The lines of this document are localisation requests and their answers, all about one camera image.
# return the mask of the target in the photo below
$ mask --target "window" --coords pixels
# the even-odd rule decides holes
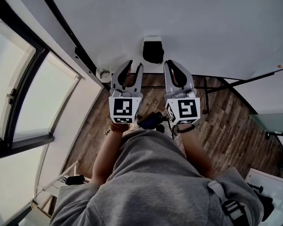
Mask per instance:
[[[4,118],[10,110],[6,94],[11,94],[12,89],[17,88],[18,78],[35,51],[35,48],[0,20],[0,138],[4,136]]]
[[[0,0],[0,158],[48,144],[79,75]]]
[[[48,134],[77,81],[77,74],[49,53],[25,97],[14,141]]]
[[[0,158],[0,225],[32,200],[44,147]]]

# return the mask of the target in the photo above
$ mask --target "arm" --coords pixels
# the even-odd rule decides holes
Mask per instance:
[[[179,125],[179,129],[183,130],[190,126],[191,125]],[[215,173],[212,162],[200,144],[195,130],[181,133],[180,135],[188,161],[202,176],[213,179],[215,177]]]
[[[89,183],[100,186],[106,182],[113,171],[118,157],[123,133],[111,131],[108,133],[99,154],[95,159],[92,178]]]

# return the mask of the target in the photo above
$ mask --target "beaded bracelet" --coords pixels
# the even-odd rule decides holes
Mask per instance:
[[[108,135],[108,133],[110,131],[114,131],[114,132],[125,132],[129,129],[129,125],[128,124],[115,124],[115,123],[111,123],[108,130],[105,132],[105,135]]]

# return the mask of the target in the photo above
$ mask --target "buckle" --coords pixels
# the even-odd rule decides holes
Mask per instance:
[[[244,207],[241,206],[237,201],[235,200],[228,200],[222,205],[223,212],[228,215],[232,222],[234,222],[236,219],[243,217],[247,220],[247,215],[244,210]]]

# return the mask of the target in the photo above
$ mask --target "strap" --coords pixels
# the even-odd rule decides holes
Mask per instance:
[[[209,182],[208,187],[218,195],[221,201],[223,212],[231,219],[231,222],[234,226],[251,225],[251,215],[248,207],[245,204],[240,204],[235,200],[228,200],[225,196],[223,187],[215,180]]]
[[[214,180],[208,183],[208,187],[218,195],[221,200],[221,204],[224,204],[226,201],[228,201],[225,196],[225,191],[223,190],[223,187],[220,185],[220,183]]]

